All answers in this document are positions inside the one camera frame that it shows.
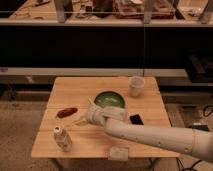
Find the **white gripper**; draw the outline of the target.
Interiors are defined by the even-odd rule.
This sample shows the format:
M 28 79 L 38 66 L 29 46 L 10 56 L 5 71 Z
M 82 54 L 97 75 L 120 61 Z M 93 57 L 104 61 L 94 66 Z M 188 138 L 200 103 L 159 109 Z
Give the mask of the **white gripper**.
M 127 117 L 127 112 L 123 108 L 106 106 L 104 108 L 97 106 L 94 101 L 88 98 L 90 107 L 85 113 L 85 118 L 81 118 L 75 122 L 77 126 L 85 126 L 90 124 L 104 126 L 108 118 L 124 121 Z

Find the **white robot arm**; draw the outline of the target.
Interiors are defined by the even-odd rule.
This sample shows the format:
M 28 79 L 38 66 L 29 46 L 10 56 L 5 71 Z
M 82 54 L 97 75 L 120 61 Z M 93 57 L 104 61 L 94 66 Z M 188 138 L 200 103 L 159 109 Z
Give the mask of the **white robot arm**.
M 101 126 L 110 136 L 190 155 L 213 164 L 213 132 L 129 124 L 125 109 L 100 107 L 91 100 L 84 117 L 88 123 Z

